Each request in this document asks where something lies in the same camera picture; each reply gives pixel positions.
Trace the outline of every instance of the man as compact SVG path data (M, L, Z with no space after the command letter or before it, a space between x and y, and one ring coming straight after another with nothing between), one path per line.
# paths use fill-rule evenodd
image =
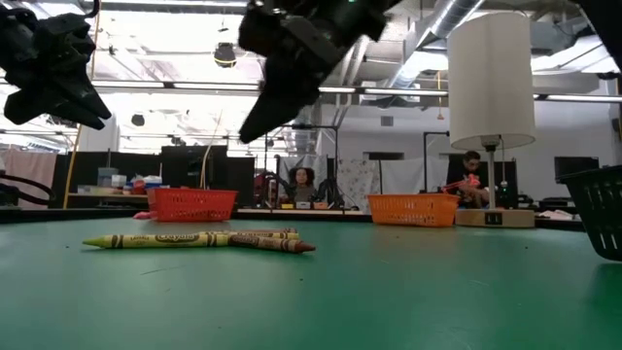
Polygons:
M487 184L482 183L479 161L481 156L475 151L468 151L463 156L462 166L449 169L447 185L462 182L458 187L450 189L451 194L459 195L460 206L465 208L482 208L490 199Z

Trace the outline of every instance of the lamp base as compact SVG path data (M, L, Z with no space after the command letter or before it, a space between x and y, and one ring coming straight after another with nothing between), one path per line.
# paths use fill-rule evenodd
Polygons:
M456 225L476 228L534 228L533 210L459 209Z

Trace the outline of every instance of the white lampshade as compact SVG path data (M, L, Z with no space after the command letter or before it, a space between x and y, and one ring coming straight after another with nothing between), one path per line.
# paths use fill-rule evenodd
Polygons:
M494 14L470 20L448 40L451 146L484 150L481 136L506 148L536 140L530 20Z

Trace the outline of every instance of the crayon wrapper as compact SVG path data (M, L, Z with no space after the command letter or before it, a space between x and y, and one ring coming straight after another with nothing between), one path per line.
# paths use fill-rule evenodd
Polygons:
M281 239L270 237L257 237L249 235L231 235L229 245L245 248L259 248L281 252L296 253L295 245L300 242L297 239Z
M158 234L106 236L106 248L188 248L226 246L226 234Z
M200 233L206 234L228 234L228 235L243 235L253 237L266 237L266 238L281 238L281 239L300 239L300 235L296 232L277 232L277 231L263 231L263 230L241 230L241 231L203 231Z

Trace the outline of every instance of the yellow crayon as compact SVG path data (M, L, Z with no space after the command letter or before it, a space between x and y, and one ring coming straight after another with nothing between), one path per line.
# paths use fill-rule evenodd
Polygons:
M83 241L83 244L110 249L223 247L229 235L222 233L127 235L111 234Z

